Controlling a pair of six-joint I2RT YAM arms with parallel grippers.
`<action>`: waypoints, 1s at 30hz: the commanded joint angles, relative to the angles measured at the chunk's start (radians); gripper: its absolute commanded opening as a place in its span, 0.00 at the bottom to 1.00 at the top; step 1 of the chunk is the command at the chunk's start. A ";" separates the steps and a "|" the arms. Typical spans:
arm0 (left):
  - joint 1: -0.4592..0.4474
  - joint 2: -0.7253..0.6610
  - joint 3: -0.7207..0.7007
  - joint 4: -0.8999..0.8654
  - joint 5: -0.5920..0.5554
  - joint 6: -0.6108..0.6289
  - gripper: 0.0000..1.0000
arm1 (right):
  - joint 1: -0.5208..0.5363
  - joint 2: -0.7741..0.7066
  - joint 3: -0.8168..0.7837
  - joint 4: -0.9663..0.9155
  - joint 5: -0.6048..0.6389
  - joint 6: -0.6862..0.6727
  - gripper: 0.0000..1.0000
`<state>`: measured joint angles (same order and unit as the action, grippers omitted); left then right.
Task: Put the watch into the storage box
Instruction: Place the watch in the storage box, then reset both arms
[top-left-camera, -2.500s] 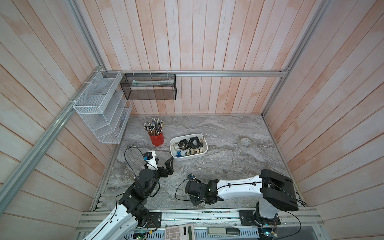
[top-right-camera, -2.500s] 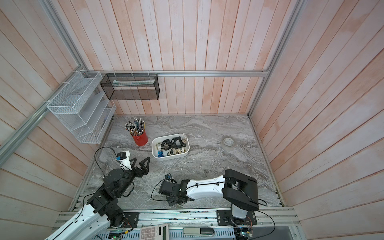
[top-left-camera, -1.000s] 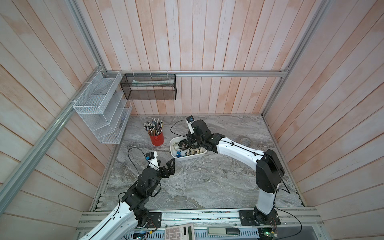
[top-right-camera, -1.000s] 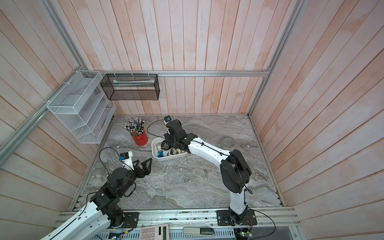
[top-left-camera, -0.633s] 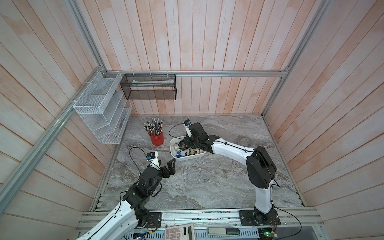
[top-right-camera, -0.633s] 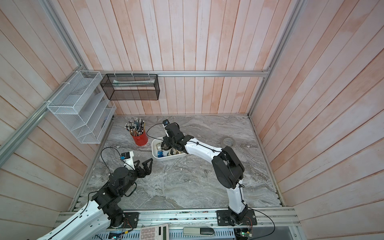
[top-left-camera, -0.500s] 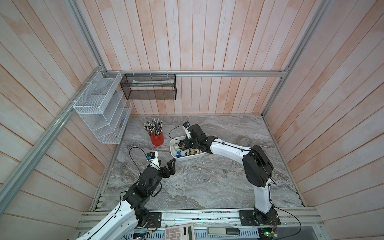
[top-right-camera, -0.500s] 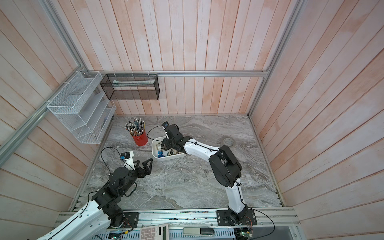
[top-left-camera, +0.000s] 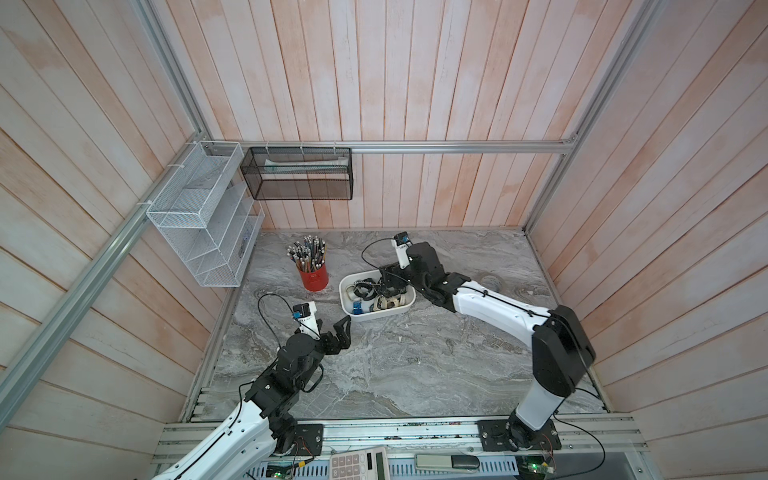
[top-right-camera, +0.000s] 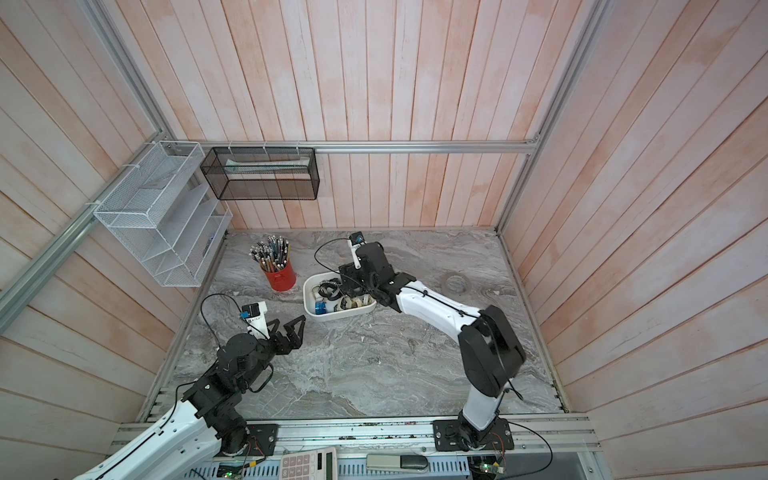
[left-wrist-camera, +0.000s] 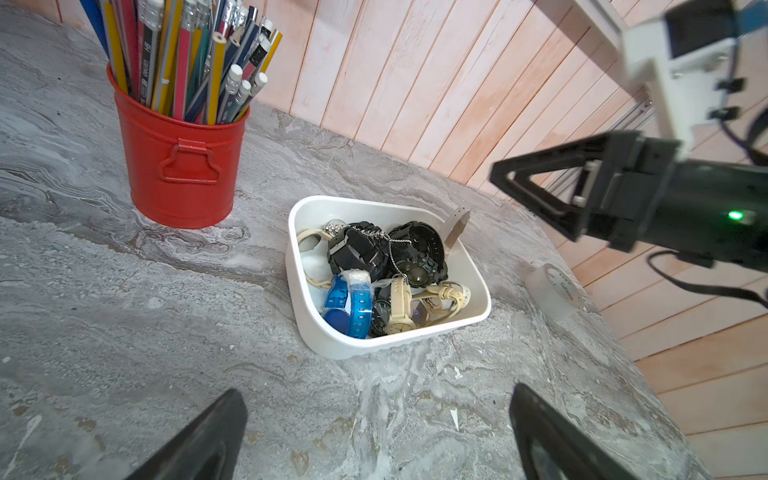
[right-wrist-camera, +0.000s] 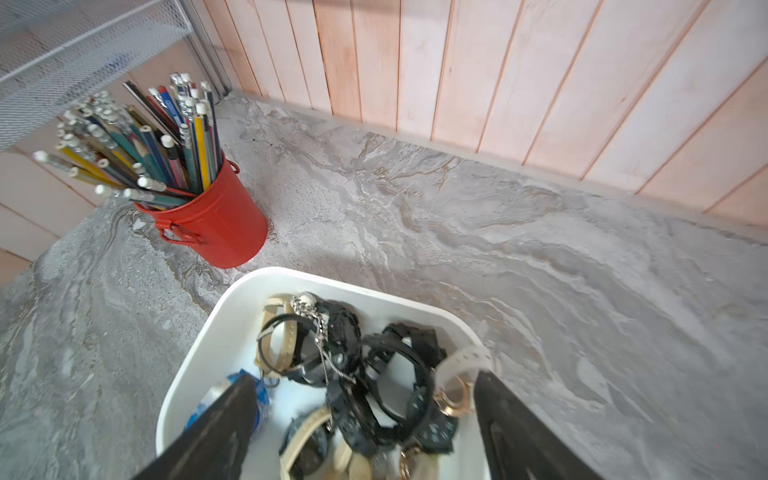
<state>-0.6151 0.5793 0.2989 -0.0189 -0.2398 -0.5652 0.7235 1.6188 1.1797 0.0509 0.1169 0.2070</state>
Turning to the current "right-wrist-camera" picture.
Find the large black digital watch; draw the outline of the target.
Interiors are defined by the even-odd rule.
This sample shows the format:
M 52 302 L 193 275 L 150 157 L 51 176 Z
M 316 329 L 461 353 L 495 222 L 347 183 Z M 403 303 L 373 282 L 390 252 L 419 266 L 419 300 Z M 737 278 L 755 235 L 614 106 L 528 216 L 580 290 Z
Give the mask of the large black digital watch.
M 353 452 L 371 458 L 397 447 L 448 455 L 459 420 L 433 400 L 433 373 L 447 357 L 433 329 L 393 323 L 362 340 L 347 379 L 329 384 L 333 424 Z

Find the blue transparent watch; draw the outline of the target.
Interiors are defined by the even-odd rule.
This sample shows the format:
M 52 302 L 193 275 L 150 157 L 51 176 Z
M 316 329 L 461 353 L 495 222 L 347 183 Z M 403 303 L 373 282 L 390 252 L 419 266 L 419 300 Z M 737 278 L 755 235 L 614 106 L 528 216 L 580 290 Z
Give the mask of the blue transparent watch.
M 205 393 L 188 418 L 184 430 L 189 429 L 208 410 L 208 408 L 240 378 L 249 378 L 254 383 L 254 390 L 257 398 L 257 413 L 251 435 L 251 437 L 254 437 L 261 429 L 263 421 L 268 417 L 270 399 L 264 382 L 244 369 L 229 374 L 224 380 L 213 385 Z

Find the silver rose gold watch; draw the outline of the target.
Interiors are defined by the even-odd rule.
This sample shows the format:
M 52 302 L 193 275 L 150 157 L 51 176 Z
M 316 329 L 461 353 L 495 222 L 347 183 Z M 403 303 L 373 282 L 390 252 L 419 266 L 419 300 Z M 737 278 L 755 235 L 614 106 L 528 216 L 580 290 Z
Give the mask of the silver rose gold watch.
M 434 371 L 433 400 L 449 417 L 474 412 L 474 385 L 483 371 L 498 372 L 498 362 L 489 349 L 470 345 L 453 352 Z

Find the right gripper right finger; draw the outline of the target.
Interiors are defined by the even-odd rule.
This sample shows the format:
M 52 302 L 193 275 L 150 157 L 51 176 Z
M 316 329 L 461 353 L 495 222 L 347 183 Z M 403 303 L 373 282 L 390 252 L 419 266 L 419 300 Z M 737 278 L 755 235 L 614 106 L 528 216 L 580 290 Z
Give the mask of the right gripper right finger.
M 479 373 L 474 403 L 493 479 L 598 479 L 492 372 Z

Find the black analog watch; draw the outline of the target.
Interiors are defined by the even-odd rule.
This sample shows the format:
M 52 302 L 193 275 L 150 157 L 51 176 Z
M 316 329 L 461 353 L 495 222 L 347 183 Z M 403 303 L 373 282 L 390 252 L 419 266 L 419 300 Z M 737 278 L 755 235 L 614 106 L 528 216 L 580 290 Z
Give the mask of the black analog watch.
M 291 422 L 279 451 L 281 479 L 304 479 L 323 465 L 334 434 L 330 419 L 322 408 Z

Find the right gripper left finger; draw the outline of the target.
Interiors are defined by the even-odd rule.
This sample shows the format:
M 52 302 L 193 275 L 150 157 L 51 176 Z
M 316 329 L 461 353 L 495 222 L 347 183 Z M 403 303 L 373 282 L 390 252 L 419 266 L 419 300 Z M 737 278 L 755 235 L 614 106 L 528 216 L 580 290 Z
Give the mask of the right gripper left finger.
M 256 382 L 239 377 L 138 479 L 238 479 L 258 420 Z

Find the silver chain pocket watch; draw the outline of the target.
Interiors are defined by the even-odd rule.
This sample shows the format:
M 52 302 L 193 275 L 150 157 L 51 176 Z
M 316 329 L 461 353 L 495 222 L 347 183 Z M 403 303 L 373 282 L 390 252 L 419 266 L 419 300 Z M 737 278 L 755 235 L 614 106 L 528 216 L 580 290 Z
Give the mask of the silver chain pocket watch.
M 356 314 L 341 302 L 321 300 L 309 292 L 295 295 L 291 305 L 301 320 L 288 378 L 313 387 L 336 379 L 355 382 L 361 358 Z

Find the cream gold watch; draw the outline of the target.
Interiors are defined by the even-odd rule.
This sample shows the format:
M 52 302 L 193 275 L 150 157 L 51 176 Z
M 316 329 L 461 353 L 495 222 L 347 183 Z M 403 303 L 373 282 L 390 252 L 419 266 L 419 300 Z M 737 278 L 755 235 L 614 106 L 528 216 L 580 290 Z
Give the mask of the cream gold watch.
M 355 453 L 347 467 L 347 476 L 353 480 L 438 480 L 439 458 L 418 447 L 401 451 L 397 458 L 390 453 L 379 453 L 370 458 Z

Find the black chunky watch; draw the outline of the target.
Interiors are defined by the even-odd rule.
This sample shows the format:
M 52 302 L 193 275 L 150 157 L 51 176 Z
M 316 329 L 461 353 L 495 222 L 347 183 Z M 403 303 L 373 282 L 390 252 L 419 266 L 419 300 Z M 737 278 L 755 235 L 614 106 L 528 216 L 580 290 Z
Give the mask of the black chunky watch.
M 264 379 L 323 388 L 349 379 L 361 361 L 356 314 L 346 305 L 305 292 L 266 300 L 254 364 Z

